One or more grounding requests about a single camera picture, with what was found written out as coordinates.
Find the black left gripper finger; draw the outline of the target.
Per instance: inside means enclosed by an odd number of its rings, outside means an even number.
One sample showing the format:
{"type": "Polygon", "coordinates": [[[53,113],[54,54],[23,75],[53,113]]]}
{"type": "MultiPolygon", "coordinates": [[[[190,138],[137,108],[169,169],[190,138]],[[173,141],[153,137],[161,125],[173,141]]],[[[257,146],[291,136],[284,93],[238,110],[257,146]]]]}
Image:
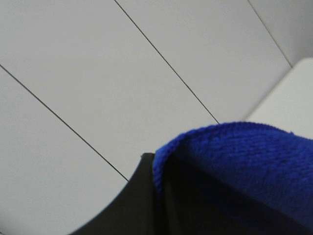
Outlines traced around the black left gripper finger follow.
{"type": "Polygon", "coordinates": [[[129,182],[114,200],[72,234],[157,235],[152,180],[154,158],[154,153],[144,153],[129,182]]]}

